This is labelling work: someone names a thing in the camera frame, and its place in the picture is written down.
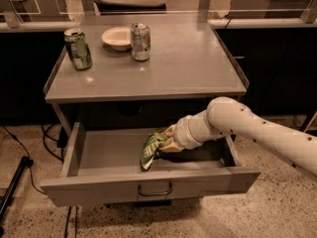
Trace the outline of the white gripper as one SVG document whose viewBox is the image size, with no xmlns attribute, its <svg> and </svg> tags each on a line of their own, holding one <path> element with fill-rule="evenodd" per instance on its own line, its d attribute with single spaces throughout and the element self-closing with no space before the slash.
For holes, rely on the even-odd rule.
<svg viewBox="0 0 317 238">
<path fill-rule="evenodd" d="M 170 125 L 164 130 L 164 133 L 168 136 L 173 137 L 168 138 L 160 146 L 159 150 L 165 153 L 178 153 L 183 149 L 193 150 L 201 146 L 191 134 L 189 129 L 189 121 L 191 119 L 190 115 L 187 115 L 178 120 L 174 125 Z"/>
</svg>

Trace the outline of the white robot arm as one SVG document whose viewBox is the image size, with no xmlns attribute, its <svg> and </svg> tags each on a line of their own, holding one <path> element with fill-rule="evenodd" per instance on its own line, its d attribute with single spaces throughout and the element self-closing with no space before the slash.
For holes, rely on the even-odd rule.
<svg viewBox="0 0 317 238">
<path fill-rule="evenodd" d="M 207 109 L 179 119 L 165 130 L 168 139 L 159 148 L 166 153 L 193 150 L 210 140 L 238 135 L 317 176 L 317 137 L 270 121 L 229 97 L 214 98 Z"/>
</svg>

